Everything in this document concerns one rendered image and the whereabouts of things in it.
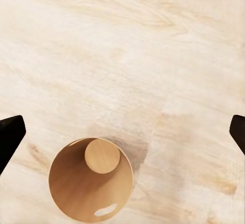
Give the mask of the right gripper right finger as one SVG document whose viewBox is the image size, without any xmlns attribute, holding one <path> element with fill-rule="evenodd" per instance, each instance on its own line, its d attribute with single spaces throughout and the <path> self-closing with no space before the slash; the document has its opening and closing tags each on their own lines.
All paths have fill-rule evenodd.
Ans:
<svg viewBox="0 0 245 224">
<path fill-rule="evenodd" d="M 229 132 L 245 155 L 245 117 L 234 115 Z"/>
</svg>

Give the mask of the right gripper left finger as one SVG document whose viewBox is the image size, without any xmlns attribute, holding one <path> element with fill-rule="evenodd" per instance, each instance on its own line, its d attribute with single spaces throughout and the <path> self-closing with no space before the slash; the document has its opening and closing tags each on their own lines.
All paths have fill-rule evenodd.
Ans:
<svg viewBox="0 0 245 224">
<path fill-rule="evenodd" d="M 25 135 L 22 115 L 0 120 L 0 175 Z"/>
</svg>

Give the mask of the trash can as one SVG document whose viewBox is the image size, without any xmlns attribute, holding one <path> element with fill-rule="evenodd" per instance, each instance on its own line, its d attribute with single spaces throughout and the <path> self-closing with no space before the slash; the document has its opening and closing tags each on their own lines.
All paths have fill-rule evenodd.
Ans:
<svg viewBox="0 0 245 224">
<path fill-rule="evenodd" d="M 118 215 L 134 186 L 131 163 L 110 138 L 83 137 L 65 145 L 50 165 L 48 188 L 57 208 L 70 219 L 99 224 Z M 95 216 L 117 204 L 115 210 Z"/>
</svg>

